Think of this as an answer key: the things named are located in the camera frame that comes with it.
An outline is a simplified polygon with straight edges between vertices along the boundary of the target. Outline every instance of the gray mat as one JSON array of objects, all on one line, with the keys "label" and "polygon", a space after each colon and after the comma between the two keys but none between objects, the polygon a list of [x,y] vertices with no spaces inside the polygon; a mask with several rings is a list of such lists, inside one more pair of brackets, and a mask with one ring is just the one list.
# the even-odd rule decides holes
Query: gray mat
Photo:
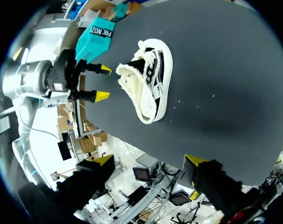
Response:
[{"label": "gray mat", "polygon": [[[151,125],[139,121],[114,72],[148,38],[166,42],[174,60],[167,112]],[[178,168],[184,154],[216,159],[246,185],[271,171],[283,147],[283,49],[258,13],[222,0],[164,2],[117,23],[94,63],[113,70],[87,73],[86,90],[111,93],[86,103],[99,128]]]}]

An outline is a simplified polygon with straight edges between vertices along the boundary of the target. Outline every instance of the black and white sneaker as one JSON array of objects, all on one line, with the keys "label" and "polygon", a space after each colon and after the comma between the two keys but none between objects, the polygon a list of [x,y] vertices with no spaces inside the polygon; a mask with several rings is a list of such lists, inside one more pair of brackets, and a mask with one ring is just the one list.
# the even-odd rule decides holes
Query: black and white sneaker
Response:
[{"label": "black and white sneaker", "polygon": [[151,124],[166,112],[173,58],[169,47],[161,40],[138,42],[139,50],[127,64],[119,64],[116,73],[119,84],[131,98],[138,118]]}]

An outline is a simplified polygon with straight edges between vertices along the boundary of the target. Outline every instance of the shoe sole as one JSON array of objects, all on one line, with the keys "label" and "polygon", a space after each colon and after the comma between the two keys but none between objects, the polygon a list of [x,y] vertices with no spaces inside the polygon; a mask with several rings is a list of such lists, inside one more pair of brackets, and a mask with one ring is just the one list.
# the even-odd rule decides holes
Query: shoe sole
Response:
[{"label": "shoe sole", "polygon": [[169,47],[161,40],[158,39],[147,39],[144,41],[147,47],[155,48],[156,50],[161,50],[163,52],[164,59],[164,73],[163,73],[163,95],[160,97],[158,111],[154,121],[159,121],[165,115],[167,103],[168,103],[168,93],[170,86],[170,78],[173,72],[173,57]]}]

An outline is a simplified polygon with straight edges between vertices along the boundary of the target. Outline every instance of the teal box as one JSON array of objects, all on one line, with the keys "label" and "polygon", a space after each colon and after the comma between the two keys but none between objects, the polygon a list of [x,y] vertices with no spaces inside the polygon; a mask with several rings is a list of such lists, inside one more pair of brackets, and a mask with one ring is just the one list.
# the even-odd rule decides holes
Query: teal box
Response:
[{"label": "teal box", "polygon": [[90,63],[106,52],[113,36],[114,25],[113,22],[96,17],[77,42],[76,61],[83,59]]}]

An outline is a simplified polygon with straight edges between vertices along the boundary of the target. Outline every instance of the fleece shoe lining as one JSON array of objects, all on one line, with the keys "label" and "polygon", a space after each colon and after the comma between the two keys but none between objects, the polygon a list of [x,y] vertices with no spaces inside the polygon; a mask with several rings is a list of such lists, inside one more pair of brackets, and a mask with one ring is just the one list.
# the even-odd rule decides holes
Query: fleece shoe lining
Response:
[{"label": "fleece shoe lining", "polygon": [[142,78],[142,74],[127,64],[119,64],[116,73],[121,75],[118,82],[133,102],[139,119],[144,124],[152,123],[157,106],[152,91]]}]

